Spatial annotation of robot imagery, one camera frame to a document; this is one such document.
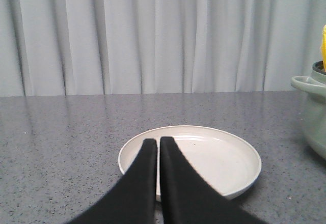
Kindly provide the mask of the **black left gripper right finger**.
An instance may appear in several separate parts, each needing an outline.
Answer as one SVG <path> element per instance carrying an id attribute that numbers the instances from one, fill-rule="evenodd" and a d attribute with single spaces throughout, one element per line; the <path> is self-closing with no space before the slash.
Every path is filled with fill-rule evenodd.
<path id="1" fill-rule="evenodd" d="M 172 137 L 160 139 L 160 192 L 165 223 L 263 223 L 215 191 Z"/>

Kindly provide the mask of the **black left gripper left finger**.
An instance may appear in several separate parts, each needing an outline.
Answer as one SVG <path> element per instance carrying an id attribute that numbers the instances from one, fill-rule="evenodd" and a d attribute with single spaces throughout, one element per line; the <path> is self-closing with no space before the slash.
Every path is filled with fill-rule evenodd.
<path id="1" fill-rule="evenodd" d="M 157 144 L 145 139 L 116 185 L 70 223 L 154 223 Z"/>

